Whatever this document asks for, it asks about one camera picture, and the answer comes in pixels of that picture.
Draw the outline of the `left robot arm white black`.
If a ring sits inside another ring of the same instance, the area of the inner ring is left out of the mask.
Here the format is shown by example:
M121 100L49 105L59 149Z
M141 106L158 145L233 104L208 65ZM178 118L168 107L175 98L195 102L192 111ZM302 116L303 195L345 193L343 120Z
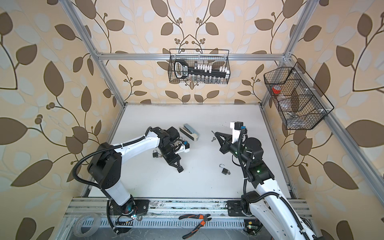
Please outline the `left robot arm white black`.
M79 160L72 169L74 180L93 186L103 192L107 200L107 220L115 232L122 230L112 221L111 208L117 207L118 215L135 219L138 212L135 199L121 181L122 166L127 160L148 150L158 149L160 156L171 167L181 173L184 169L180 164L180 153L188 152L190 144L180 137L178 130L170 127L148 127L145 134L117 145L103 143L98 149Z

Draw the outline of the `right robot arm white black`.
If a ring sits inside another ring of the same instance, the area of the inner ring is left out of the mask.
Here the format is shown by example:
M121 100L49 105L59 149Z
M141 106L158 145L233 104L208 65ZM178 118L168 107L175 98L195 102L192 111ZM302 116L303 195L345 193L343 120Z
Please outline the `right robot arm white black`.
M263 161L264 150L256 138L215 133L220 152L238 159L243 172L243 212L256 217L274 240L316 240L318 236L303 221L283 194L272 171Z

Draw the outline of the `black padlock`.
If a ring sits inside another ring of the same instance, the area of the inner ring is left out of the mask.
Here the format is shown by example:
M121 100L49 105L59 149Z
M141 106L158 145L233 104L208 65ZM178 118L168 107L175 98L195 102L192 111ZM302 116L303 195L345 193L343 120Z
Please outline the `black padlock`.
M222 169L222 174L224 175L230 175L231 172L225 167L224 164L220 164L219 167Z
M154 150L153 151L153 158L158 158L158 157L159 157L159 153L156 150Z

